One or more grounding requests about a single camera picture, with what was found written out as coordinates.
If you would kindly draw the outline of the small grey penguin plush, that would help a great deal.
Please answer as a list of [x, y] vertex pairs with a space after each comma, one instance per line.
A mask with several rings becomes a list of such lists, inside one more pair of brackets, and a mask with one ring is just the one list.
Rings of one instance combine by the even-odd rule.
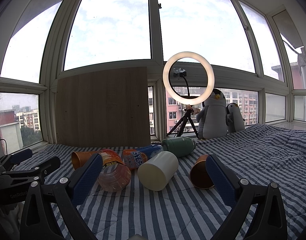
[[236, 103], [230, 103], [226, 106], [226, 125], [228, 133], [235, 133], [245, 129], [240, 107]]

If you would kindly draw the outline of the copper orange metal cup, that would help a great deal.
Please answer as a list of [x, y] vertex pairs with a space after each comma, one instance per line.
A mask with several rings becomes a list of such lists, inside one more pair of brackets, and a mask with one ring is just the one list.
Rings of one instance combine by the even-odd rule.
[[206, 159], [208, 155], [201, 155], [190, 170], [189, 179], [194, 187], [199, 189], [210, 189], [214, 186], [207, 169]]

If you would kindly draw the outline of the green thermos bottle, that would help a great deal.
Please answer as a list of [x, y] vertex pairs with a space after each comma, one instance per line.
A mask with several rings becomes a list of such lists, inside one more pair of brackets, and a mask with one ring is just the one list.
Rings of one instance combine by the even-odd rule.
[[165, 151], [173, 153], [178, 158], [182, 158], [191, 154], [196, 148], [195, 141], [188, 137], [174, 137], [164, 139], [161, 145]]

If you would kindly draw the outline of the large grey penguin plush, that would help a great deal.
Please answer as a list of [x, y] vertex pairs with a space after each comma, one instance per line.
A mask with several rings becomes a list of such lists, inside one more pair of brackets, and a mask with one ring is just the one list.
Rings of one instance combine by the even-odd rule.
[[197, 137], [213, 139], [227, 135], [226, 98], [217, 88], [214, 88], [209, 98], [204, 101], [204, 107], [196, 115], [199, 123]]

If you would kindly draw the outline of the clear bottle with orange label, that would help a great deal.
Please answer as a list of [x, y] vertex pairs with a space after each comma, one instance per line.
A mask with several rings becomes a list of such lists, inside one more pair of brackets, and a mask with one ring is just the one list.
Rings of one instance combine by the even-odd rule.
[[98, 183], [104, 191], [117, 192], [124, 189], [131, 180], [131, 171], [122, 158], [113, 150], [103, 149], [98, 152], [103, 160], [103, 168]]

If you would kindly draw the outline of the wooden board panel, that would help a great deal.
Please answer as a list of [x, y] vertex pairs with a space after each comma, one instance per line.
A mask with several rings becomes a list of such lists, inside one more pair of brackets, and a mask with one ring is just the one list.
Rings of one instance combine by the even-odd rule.
[[146, 67], [101, 70], [58, 80], [58, 144], [148, 146], [149, 127]]

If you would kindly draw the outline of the blue orange Arctic Ocean cup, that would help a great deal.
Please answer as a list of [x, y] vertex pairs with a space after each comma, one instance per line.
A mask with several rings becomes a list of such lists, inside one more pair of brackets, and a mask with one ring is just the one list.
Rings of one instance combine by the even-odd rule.
[[122, 157], [124, 164], [130, 170], [134, 170], [162, 151], [163, 147], [161, 145], [149, 145], [136, 149], [123, 150]]

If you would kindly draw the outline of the blue white striped quilt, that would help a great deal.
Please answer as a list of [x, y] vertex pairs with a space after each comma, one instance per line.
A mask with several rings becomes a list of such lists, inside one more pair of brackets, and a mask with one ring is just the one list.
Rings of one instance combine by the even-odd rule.
[[287, 219], [287, 239], [306, 226], [306, 131], [256, 124], [243, 131], [198, 141], [181, 158], [168, 185], [146, 189], [136, 172], [116, 193], [94, 185], [79, 213], [98, 239], [210, 239], [229, 214], [216, 189], [193, 187], [189, 172], [204, 154], [216, 154], [239, 178], [252, 184], [279, 185]]

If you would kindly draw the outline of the black tripod stand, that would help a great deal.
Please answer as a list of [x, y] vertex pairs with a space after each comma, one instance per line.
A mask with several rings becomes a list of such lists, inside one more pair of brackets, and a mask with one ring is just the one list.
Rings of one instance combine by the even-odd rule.
[[197, 129], [191, 118], [191, 116], [194, 113], [193, 107], [191, 105], [186, 105], [186, 108], [184, 109], [184, 111], [185, 111], [184, 116], [182, 116], [182, 118], [180, 118], [177, 124], [167, 133], [167, 136], [170, 136], [173, 133], [173, 131], [177, 130], [175, 137], [181, 137], [184, 133], [184, 129], [186, 127], [187, 122], [189, 122], [193, 129], [193, 132], [198, 137]]

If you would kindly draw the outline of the cream white plastic cup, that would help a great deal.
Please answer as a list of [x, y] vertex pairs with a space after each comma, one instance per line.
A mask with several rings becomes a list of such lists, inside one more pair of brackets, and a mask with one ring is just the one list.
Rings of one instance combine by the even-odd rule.
[[178, 169], [178, 158], [169, 151], [162, 151], [142, 164], [137, 175], [141, 184], [151, 191], [161, 191]]

